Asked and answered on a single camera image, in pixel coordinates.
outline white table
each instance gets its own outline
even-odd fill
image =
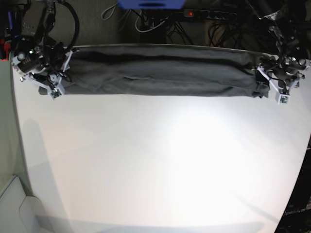
[[[311,133],[311,73],[289,105],[273,90],[52,101],[14,82],[32,188],[58,233],[273,233]]]

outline white tabletop surface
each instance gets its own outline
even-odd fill
[[[311,73],[270,98],[64,96],[14,76],[34,194],[57,233],[273,233],[311,133]]]

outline gray cloth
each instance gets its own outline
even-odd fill
[[[260,54],[204,47],[139,45],[80,48],[66,94],[268,96],[253,71]]]

